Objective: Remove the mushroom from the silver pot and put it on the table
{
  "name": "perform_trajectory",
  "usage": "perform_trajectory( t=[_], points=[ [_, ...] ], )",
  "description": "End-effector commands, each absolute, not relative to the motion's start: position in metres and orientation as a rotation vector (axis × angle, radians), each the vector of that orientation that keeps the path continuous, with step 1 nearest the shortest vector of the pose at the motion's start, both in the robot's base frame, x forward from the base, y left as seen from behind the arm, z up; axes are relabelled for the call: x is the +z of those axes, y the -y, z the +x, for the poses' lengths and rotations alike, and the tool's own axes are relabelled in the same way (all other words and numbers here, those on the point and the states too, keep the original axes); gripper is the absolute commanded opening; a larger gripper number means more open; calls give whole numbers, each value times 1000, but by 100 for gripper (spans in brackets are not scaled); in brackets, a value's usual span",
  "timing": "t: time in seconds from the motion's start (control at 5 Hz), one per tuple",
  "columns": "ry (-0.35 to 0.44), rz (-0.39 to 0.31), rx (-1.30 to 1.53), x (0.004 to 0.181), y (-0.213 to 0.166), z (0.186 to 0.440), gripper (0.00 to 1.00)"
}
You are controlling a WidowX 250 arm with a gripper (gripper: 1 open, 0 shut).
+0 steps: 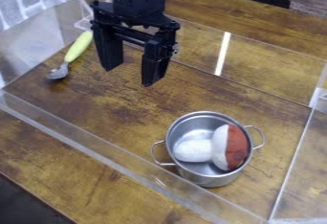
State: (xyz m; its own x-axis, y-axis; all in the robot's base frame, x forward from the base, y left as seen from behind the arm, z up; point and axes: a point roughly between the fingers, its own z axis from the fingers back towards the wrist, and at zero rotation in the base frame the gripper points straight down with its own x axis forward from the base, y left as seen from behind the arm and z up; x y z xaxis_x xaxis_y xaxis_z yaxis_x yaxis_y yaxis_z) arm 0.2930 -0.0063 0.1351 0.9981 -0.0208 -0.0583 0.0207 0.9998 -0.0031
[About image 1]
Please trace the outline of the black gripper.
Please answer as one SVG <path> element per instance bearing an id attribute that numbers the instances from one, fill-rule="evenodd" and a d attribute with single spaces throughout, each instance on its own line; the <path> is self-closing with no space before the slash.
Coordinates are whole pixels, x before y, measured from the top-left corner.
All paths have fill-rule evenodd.
<path id="1" fill-rule="evenodd" d="M 166 0 L 95 0 L 91 3 L 94 39 L 101 63 L 107 71 L 125 61 L 123 41 L 145 46 L 142 84 L 149 87 L 163 77 L 177 50 L 181 25 L 165 15 Z"/>

